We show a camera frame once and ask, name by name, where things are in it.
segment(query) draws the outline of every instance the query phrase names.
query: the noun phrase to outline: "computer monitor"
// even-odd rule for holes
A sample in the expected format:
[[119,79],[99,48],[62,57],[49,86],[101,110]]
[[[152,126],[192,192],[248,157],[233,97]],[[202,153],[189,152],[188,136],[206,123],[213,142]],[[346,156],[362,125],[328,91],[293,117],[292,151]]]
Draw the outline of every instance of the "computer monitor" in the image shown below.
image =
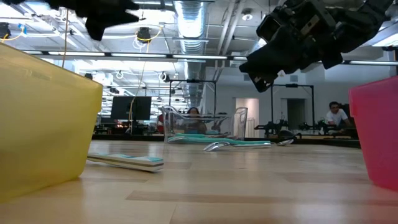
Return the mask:
[[[134,96],[114,96],[112,103],[112,119],[129,119],[130,104]],[[137,96],[131,108],[133,120],[149,120],[152,97]]]

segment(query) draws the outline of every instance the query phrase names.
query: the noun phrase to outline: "pink plastic bin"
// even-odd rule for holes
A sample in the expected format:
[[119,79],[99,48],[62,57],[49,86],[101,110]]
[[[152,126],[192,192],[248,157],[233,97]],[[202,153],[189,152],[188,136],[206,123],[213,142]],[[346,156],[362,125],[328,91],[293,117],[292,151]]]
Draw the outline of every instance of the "pink plastic bin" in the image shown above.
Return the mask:
[[352,88],[349,100],[369,178],[398,191],[398,77]]

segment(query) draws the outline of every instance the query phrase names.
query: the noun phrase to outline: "woman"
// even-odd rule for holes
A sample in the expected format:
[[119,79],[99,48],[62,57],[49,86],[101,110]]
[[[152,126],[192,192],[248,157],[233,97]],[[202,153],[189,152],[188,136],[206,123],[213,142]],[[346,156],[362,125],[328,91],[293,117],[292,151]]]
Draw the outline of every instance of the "woman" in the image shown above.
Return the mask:
[[189,114],[189,120],[185,120],[183,125],[185,126],[186,134],[206,134],[207,127],[204,122],[199,118],[199,110],[196,107],[190,108],[187,112]]

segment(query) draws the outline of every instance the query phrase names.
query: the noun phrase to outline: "ventilation duct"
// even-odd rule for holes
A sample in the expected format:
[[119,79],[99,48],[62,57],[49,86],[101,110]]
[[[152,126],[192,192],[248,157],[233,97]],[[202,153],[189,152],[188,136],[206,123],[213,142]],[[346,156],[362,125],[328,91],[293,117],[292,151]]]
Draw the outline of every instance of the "ventilation duct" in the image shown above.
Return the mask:
[[[175,12],[177,13],[177,25],[179,36],[182,38],[191,38],[191,40],[182,40],[181,51],[183,54],[205,53],[205,43],[195,41],[192,38],[204,38],[206,8],[205,2],[197,1],[175,1]],[[201,62],[185,62],[185,78],[186,79],[205,79],[205,64]],[[190,106],[198,106],[200,104],[201,91],[203,84],[192,85],[187,83],[187,93],[190,96]]]

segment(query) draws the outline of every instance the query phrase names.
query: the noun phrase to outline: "yellow plastic bin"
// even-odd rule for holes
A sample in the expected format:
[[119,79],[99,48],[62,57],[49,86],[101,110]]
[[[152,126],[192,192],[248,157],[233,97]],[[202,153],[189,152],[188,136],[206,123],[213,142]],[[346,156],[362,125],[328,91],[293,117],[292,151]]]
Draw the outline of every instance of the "yellow plastic bin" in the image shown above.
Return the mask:
[[0,202],[78,177],[102,85],[0,44]]

